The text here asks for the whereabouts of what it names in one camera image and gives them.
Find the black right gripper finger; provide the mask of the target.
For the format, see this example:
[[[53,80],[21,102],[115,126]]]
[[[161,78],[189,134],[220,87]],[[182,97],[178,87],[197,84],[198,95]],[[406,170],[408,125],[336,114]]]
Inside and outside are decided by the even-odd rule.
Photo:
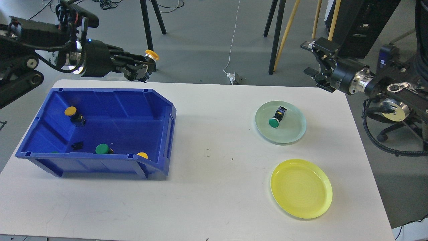
[[[319,62],[336,62],[338,60],[337,53],[340,45],[324,37],[312,41],[305,41],[300,47],[301,49],[313,53],[316,60]]]
[[[306,69],[304,69],[304,74],[310,76],[315,81],[316,87],[321,88],[325,91],[331,92],[331,85],[327,77],[323,75],[321,72],[313,68],[307,67]]]

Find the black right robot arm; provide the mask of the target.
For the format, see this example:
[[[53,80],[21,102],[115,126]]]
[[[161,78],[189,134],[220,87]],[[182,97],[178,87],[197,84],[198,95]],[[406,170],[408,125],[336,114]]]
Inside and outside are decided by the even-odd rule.
[[[396,157],[427,156],[427,92],[424,86],[376,75],[361,62],[340,58],[339,45],[324,37],[305,41],[301,48],[311,52],[319,64],[319,70],[310,67],[304,70],[317,87],[347,95],[361,92],[368,97],[362,107],[362,123],[375,146]],[[402,127],[410,128],[421,139],[422,151],[402,151],[383,144],[387,133]]]

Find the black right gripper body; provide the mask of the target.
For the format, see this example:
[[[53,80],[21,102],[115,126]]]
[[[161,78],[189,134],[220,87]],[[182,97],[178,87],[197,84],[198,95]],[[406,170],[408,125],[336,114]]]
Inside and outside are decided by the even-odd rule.
[[[329,92],[338,90],[347,95],[365,93],[373,79],[369,66],[352,59],[328,58],[324,55],[318,58],[318,62],[318,87]]]

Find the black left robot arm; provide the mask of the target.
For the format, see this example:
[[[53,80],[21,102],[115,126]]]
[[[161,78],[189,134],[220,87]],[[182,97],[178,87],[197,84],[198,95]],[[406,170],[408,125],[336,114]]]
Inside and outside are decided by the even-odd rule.
[[[129,81],[146,82],[156,70],[159,55],[151,49],[135,55],[89,39],[88,29],[97,28],[99,19],[74,0],[60,0],[55,14],[58,24],[11,16],[1,25],[1,108],[43,83],[36,70],[40,61],[61,73],[95,78],[123,73]]]

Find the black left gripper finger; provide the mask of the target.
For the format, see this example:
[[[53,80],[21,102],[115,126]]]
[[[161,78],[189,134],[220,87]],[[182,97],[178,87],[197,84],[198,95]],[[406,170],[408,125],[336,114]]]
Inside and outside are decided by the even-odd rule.
[[[113,45],[109,45],[109,54],[112,63],[116,66],[125,66],[127,64],[135,66],[136,64],[142,64],[143,62],[156,62],[155,59],[149,56],[131,54],[123,48]]]
[[[129,81],[140,81],[146,83],[154,71],[154,64],[124,64],[113,68],[114,73],[123,73],[124,78]]]

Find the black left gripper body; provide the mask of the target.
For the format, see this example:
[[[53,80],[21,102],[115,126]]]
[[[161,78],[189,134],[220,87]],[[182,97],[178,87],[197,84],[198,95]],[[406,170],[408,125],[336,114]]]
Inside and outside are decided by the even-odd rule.
[[[104,77],[116,70],[112,61],[115,46],[99,40],[88,39],[85,45],[85,60],[73,74],[79,77]]]

